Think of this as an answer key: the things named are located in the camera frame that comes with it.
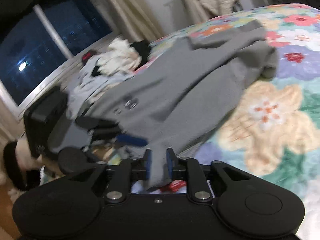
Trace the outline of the floral quilted bedspread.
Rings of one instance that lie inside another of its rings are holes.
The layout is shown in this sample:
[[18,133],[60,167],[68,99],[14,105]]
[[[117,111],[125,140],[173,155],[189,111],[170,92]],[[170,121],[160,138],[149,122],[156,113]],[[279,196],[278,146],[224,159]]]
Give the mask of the floral quilted bedspread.
[[202,164],[220,160],[298,195],[305,217],[301,239],[319,239],[319,10],[269,5],[219,16],[152,43],[152,59],[178,37],[206,37],[258,20],[276,47],[274,78],[257,81],[234,114],[198,150]]

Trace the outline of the dark night window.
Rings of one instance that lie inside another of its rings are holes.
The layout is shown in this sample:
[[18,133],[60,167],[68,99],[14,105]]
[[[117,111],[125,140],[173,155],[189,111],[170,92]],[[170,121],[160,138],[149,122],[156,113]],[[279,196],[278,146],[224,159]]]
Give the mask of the dark night window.
[[[73,56],[112,33],[89,0],[37,3]],[[9,31],[1,31],[1,82],[17,105],[66,61],[32,8]]]

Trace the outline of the grey waffle knit garment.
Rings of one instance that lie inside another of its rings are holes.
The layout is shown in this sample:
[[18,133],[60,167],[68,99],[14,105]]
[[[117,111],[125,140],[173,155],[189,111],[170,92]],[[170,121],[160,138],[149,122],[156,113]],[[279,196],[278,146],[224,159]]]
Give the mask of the grey waffle knit garment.
[[152,155],[144,186],[162,186],[169,182],[166,150],[191,157],[244,90],[260,77],[274,77],[277,66],[277,50],[256,20],[206,37],[182,37],[145,71],[107,91],[87,115],[145,138]]

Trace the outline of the beige curtain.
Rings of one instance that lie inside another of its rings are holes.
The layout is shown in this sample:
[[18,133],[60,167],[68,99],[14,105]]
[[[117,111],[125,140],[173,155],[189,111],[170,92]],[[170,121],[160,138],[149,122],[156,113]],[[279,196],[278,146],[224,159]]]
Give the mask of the beige curtain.
[[155,41],[164,36],[159,22],[144,0],[108,0],[123,25],[129,41]]

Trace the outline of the pile of white clothes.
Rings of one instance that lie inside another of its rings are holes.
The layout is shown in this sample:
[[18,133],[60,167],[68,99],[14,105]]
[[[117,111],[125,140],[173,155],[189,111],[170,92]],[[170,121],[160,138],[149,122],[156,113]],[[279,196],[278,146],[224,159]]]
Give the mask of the pile of white clothes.
[[104,53],[90,57],[67,85],[67,118],[75,119],[102,92],[132,78],[141,62],[128,40],[115,38]]

